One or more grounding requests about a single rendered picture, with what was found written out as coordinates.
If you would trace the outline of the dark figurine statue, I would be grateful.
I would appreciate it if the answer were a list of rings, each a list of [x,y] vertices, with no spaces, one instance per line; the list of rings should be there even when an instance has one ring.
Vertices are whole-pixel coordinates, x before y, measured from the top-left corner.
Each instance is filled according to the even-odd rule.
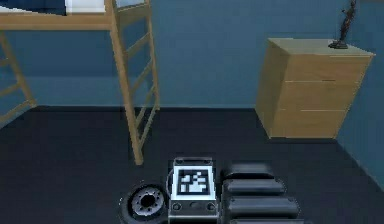
[[[345,42],[347,33],[349,31],[349,28],[351,26],[351,23],[355,17],[356,14],[356,4],[357,0],[350,0],[349,8],[343,9],[342,13],[345,15],[345,18],[342,22],[341,28],[340,28],[340,37],[338,40],[332,41],[328,47],[332,49],[347,49],[348,45]]]

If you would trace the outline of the wooden chest of drawers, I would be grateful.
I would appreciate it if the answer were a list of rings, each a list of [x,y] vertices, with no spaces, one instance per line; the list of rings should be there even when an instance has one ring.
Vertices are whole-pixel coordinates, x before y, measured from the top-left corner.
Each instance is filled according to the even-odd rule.
[[[329,39],[269,38],[255,111],[270,138],[334,139],[375,54]]]

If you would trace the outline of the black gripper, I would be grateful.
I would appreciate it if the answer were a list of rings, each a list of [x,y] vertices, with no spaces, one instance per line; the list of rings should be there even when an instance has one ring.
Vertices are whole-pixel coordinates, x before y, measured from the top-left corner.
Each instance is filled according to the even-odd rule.
[[[167,224],[167,196],[163,187],[142,182],[119,199],[120,224]]]

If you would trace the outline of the wooden loft bed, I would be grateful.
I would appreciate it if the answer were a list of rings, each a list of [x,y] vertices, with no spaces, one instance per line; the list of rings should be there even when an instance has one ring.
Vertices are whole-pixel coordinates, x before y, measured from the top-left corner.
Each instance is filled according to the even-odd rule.
[[[120,6],[118,0],[0,0],[0,52],[4,53],[0,57],[0,67],[10,67],[16,78],[14,84],[0,89],[0,97],[17,90],[24,95],[21,103],[0,113],[0,124],[16,117],[25,108],[37,106],[6,37],[8,31],[107,31],[111,39],[134,161],[137,165],[143,164],[143,146],[151,125],[146,124],[143,130],[139,129],[146,109],[135,112],[133,94],[148,74],[157,73],[155,52],[150,52],[150,61],[135,83],[131,83],[128,78],[128,60],[144,45],[154,45],[151,12],[150,0],[126,6]],[[126,48],[122,40],[123,29],[141,19],[146,21],[149,30]]]

